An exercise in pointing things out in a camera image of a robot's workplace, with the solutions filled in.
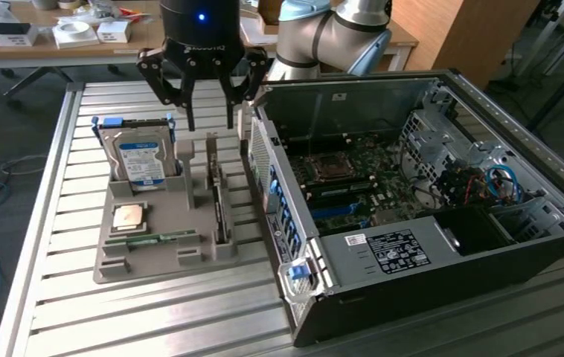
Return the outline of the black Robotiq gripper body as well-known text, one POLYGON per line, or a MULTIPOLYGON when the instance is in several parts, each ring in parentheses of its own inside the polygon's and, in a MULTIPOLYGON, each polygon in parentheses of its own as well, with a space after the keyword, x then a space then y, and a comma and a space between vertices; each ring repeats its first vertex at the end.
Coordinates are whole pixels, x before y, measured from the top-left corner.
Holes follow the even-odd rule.
POLYGON ((232 0, 161 2, 165 59, 186 77, 216 79, 216 63, 230 73, 245 56, 240 2, 232 0))

